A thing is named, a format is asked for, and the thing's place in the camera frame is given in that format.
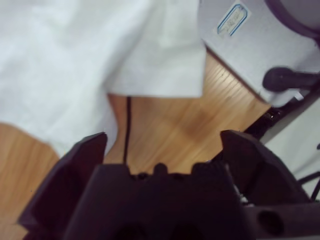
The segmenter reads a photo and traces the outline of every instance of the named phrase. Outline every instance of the wooden floor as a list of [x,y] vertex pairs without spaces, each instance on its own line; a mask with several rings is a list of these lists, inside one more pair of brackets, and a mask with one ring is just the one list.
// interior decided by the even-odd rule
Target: wooden floor
[[[126,98],[110,95],[109,99],[119,132],[104,162],[121,163]],[[210,160],[222,149],[221,130],[243,131],[269,107],[208,55],[202,98],[132,98],[130,170],[134,174],[150,173],[161,162],[170,172],[189,173],[194,163]],[[57,160],[44,143],[0,124],[0,239],[19,240],[24,236],[26,232],[16,219]]]

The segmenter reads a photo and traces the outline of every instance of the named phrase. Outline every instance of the white fabric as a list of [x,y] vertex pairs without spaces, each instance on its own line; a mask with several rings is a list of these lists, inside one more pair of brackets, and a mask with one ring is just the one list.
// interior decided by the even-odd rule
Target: white fabric
[[62,156],[117,123],[106,93],[200,97],[199,0],[0,0],[0,122]]

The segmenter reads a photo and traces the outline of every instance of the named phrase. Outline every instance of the black plastic object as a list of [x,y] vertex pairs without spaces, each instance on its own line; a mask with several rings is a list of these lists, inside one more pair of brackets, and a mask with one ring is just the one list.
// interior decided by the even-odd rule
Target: black plastic object
[[308,176],[305,176],[304,178],[302,178],[298,181],[301,185],[303,185],[303,184],[311,182],[312,180],[315,180],[315,179],[319,179],[319,180],[318,180],[318,183],[316,184],[316,186],[313,190],[313,193],[311,195],[311,200],[313,200],[313,201],[316,200],[316,198],[319,194],[319,191],[320,191],[320,171],[317,171],[317,172],[312,173]]
[[286,204],[244,208],[257,239],[320,239],[320,204]]
[[252,136],[221,132],[223,161],[239,191],[257,205],[312,202],[283,162]]
[[138,178],[125,165],[100,165],[64,240],[253,240],[231,178],[221,162],[191,174],[158,164]]
[[18,219],[30,232],[25,239],[62,238],[106,144],[105,133],[85,137],[56,163]]
[[265,89],[275,93],[288,89],[311,90],[317,84],[320,84],[319,73],[295,72],[287,67],[271,68],[262,83]]

